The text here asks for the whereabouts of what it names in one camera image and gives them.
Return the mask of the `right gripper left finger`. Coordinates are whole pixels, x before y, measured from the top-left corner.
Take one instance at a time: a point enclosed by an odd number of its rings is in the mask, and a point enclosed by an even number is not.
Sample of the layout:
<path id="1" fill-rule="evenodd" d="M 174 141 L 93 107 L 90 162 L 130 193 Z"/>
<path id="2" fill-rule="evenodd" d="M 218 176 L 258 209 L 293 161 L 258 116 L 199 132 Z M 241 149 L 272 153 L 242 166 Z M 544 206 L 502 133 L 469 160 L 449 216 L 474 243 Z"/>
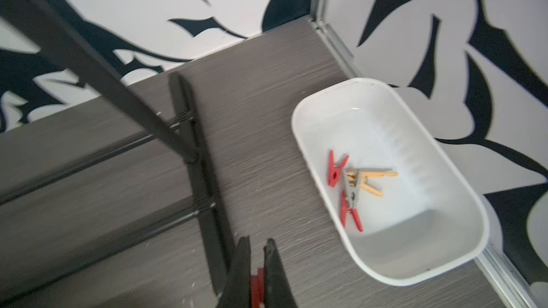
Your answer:
<path id="1" fill-rule="evenodd" d="M 238 241 L 228 279 L 216 307 L 251 307 L 251 245 L 248 236 Z"/>

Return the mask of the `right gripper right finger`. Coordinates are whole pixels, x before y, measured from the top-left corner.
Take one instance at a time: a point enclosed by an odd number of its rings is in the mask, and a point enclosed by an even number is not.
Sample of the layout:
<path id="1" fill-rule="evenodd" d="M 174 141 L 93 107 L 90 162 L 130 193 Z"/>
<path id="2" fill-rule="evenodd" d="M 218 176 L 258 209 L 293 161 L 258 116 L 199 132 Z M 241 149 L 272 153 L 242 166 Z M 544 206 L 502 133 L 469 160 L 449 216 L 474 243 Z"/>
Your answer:
<path id="1" fill-rule="evenodd" d="M 264 304 L 266 308 L 297 308 L 275 240 L 267 239 L 264 251 Z"/>

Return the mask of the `grey clothespin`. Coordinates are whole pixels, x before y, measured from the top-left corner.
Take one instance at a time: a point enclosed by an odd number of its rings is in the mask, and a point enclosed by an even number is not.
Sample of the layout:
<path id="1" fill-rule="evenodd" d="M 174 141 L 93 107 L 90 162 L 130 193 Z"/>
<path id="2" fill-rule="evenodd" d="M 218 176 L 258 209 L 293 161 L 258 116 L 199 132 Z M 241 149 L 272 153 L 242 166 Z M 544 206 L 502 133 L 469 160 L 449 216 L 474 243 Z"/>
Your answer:
<path id="1" fill-rule="evenodd" d="M 378 197 L 383 197 L 384 194 L 369 184 L 371 178 L 394 178 L 398 176 L 395 172 L 367 171 L 358 168 L 344 168 L 342 170 L 343 179 L 345 180 L 345 196 L 347 206 L 350 209 L 356 209 L 360 194 L 362 191 L 373 194 Z"/>

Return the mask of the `beige wooden clothespin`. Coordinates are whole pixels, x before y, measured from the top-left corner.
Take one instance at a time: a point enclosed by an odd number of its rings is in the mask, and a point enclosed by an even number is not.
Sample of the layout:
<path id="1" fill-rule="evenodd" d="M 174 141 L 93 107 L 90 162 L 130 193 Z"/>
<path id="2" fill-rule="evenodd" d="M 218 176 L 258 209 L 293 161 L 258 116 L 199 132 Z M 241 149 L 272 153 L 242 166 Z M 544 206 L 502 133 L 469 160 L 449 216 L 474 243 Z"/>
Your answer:
<path id="1" fill-rule="evenodd" d="M 351 188 L 359 188 L 360 191 L 366 191 L 381 198 L 385 194 L 379 188 L 375 187 L 376 182 L 382 178 L 396 178 L 399 175 L 397 172 L 363 170 L 344 171 L 343 174 Z"/>

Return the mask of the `white plastic bin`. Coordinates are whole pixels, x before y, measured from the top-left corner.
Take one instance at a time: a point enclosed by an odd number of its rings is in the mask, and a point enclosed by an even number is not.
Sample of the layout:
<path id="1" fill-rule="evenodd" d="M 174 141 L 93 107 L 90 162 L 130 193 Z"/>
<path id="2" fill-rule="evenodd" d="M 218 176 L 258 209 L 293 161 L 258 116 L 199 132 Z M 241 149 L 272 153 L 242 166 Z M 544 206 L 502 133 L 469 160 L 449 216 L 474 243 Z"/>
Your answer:
<path id="1" fill-rule="evenodd" d="M 487 245 L 487 213 L 464 176 L 394 88 L 353 78 L 304 98 L 291 127 L 345 249 L 372 278 L 410 286 L 478 257 Z M 328 185 L 329 152 L 345 168 L 397 172 L 362 191 L 363 226 L 340 220 L 343 183 Z"/>

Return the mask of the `black clothes rack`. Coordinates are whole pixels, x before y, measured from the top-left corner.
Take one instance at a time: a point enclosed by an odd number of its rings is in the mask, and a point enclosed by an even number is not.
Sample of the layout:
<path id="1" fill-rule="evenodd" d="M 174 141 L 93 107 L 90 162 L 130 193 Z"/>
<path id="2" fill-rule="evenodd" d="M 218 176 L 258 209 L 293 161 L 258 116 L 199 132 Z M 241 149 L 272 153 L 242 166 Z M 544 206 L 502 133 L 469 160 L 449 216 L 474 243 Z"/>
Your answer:
<path id="1" fill-rule="evenodd" d="M 188 82 L 170 78 L 178 118 L 156 117 L 120 76 L 78 34 L 54 14 L 44 0 L 1 0 L 1 17 L 10 28 L 37 43 L 33 52 L 1 53 L 1 78 L 24 76 L 25 86 L 1 90 L 13 98 L 22 116 L 33 109 L 34 79 L 61 74 L 70 86 L 92 88 L 100 103 L 84 115 L 75 113 L 1 136 L 1 306 L 3 307 L 162 307 L 166 294 L 144 287 L 107 297 L 108 280 L 99 291 L 84 285 L 90 272 L 116 264 L 130 250 L 148 245 L 187 222 L 201 231 L 211 278 L 208 306 L 223 293 L 233 242 L 209 173 L 206 141 L 194 115 Z M 189 196 L 96 239 L 76 228 L 79 218 L 105 218 L 122 180 L 131 198 L 137 168 L 147 156 L 172 152 L 176 173 L 187 171 Z"/>

